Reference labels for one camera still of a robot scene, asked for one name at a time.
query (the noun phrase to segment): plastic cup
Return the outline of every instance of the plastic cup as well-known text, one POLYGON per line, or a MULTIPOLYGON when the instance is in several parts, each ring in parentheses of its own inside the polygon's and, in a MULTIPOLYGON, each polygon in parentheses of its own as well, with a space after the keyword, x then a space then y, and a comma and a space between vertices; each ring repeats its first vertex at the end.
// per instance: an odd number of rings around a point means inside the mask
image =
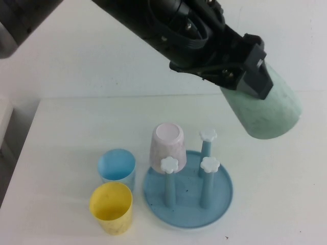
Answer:
POLYGON ((110 235, 120 235, 132 223, 133 195, 119 182, 108 182, 98 187, 90 199, 90 212, 110 235))
POLYGON ((227 102, 249 135, 272 139, 291 130, 301 117, 302 105, 297 94, 266 63, 274 86, 265 100, 221 88, 227 102))
POLYGON ((184 144, 184 133, 177 124, 164 123, 158 125, 152 133, 150 148, 150 164, 158 173, 164 174, 161 170, 161 160, 166 157, 173 157, 178 160, 178 171, 186 165, 186 149, 184 144))
POLYGON ((104 183, 118 181, 133 191, 135 165, 135 158, 132 153, 125 149, 114 149, 99 159, 98 172, 104 183))

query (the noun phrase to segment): white table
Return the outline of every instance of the white table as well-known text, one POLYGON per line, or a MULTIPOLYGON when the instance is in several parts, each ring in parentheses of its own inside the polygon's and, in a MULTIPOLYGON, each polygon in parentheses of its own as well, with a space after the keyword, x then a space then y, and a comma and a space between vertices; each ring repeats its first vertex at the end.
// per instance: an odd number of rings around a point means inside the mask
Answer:
POLYGON ((327 92, 299 96, 301 121, 266 141, 246 134, 222 95, 43 100, 0 209, 0 244, 327 244, 327 92), (217 129, 213 155, 235 194, 207 228, 170 227, 143 199, 151 133, 164 121, 182 126, 187 149, 200 150, 201 129, 217 129), (134 220, 113 237, 88 201, 101 184, 98 158, 120 147, 137 160, 134 220))

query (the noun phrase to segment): white flower cap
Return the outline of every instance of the white flower cap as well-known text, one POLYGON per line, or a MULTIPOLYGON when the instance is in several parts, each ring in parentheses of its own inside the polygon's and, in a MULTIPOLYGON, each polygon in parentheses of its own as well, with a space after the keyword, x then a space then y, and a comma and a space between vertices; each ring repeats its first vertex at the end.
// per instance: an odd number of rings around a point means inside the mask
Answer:
POLYGON ((205 129, 200 132, 201 139, 207 142, 213 142, 217 138, 215 129, 205 129))
POLYGON ((178 170, 178 160, 172 157, 167 157, 161 160, 161 170, 167 174, 172 174, 178 170))
POLYGON ((218 171, 220 162, 215 157, 204 157, 200 166, 206 173, 215 173, 218 171))

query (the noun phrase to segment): upside-down cup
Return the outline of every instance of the upside-down cup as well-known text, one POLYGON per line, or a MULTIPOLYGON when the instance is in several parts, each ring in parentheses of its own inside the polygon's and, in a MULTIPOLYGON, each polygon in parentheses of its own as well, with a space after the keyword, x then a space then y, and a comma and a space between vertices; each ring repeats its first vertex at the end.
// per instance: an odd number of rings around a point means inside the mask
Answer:
POLYGON ((161 170, 161 160, 167 157, 178 160, 178 171, 186 165, 186 149, 184 144, 184 133, 177 124, 164 123, 158 125, 152 133, 150 148, 150 165, 158 173, 161 170))

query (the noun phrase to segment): blue round tray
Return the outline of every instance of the blue round tray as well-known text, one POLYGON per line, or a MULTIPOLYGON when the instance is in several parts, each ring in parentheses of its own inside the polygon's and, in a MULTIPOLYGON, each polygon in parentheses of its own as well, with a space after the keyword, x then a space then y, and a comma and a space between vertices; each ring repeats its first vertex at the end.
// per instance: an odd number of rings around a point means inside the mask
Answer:
POLYGON ((215 173, 213 203, 209 209, 200 207, 203 180, 198 177, 200 152, 187 151, 186 166, 175 175, 176 206, 167 208, 164 203, 165 176, 153 168, 144 181, 145 199, 152 212, 162 221, 180 228, 200 228, 218 220, 229 208, 233 187, 226 169, 220 165, 215 173))

